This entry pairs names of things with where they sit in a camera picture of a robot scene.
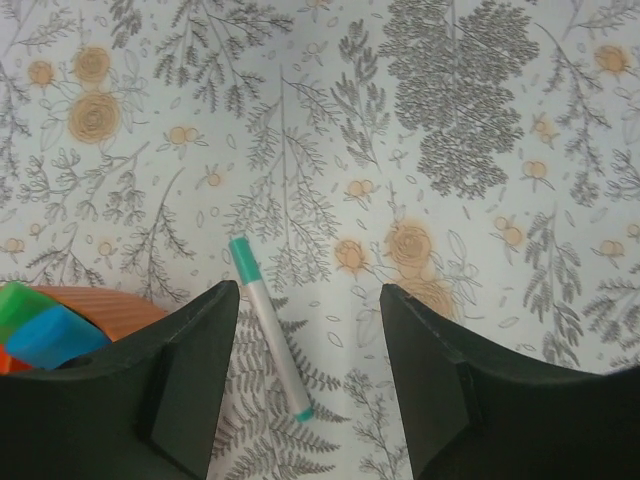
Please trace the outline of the teal capped white marker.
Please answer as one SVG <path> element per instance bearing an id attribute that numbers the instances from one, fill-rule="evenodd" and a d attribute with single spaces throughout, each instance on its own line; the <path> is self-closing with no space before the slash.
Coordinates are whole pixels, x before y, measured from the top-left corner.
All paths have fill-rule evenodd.
<path id="1" fill-rule="evenodd" d="M 313 407 L 306 392 L 288 342 L 279 323 L 266 283 L 246 237 L 234 237 L 229 250 L 242 284 L 253 306 L 282 383 L 289 409 L 300 423 L 313 417 Z"/>

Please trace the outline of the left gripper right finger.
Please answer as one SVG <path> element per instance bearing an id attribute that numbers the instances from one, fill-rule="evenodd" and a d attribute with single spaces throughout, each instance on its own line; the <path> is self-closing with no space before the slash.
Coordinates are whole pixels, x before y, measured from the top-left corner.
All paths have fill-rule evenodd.
<path id="1" fill-rule="evenodd" d="M 380 295 L 417 479 L 635 479 L 639 371 L 599 375 L 492 342 L 401 287 Z"/>

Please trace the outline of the blue black highlighter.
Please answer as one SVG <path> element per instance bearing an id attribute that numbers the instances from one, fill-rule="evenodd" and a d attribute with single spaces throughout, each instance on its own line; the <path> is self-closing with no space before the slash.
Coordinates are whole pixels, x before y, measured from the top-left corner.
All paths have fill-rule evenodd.
<path id="1" fill-rule="evenodd" d="M 53 370 L 110 343 L 109 337 L 91 322 L 57 305 L 15 330 L 4 347 L 10 356 L 31 367 Z"/>

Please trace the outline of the green black highlighter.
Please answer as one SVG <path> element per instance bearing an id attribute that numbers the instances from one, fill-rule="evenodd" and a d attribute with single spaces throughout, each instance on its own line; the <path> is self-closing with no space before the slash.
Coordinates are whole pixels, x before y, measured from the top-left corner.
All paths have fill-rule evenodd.
<path id="1" fill-rule="evenodd" d="M 1 326 L 18 328 L 55 305 L 54 299 L 22 283 L 7 283 L 1 288 Z"/>

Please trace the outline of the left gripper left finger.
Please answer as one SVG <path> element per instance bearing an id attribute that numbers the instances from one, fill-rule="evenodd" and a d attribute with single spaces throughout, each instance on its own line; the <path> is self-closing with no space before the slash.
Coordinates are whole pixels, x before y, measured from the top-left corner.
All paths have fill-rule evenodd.
<path id="1" fill-rule="evenodd" d="M 203 479 L 236 330 L 222 281 L 65 366 L 1 379 L 5 479 Z"/>

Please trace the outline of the orange round organizer container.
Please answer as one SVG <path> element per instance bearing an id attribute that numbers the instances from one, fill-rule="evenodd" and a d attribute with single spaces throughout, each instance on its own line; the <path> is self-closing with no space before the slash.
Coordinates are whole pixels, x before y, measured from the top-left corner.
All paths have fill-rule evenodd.
<path id="1" fill-rule="evenodd" d="M 164 310 L 149 301 L 116 290 L 61 286 L 30 288 L 54 299 L 55 306 L 65 306 L 91 322 L 109 337 L 111 343 L 166 316 Z M 35 369 L 10 356 L 5 350 L 4 344 L 18 328 L 1 326 L 1 373 L 3 375 Z"/>

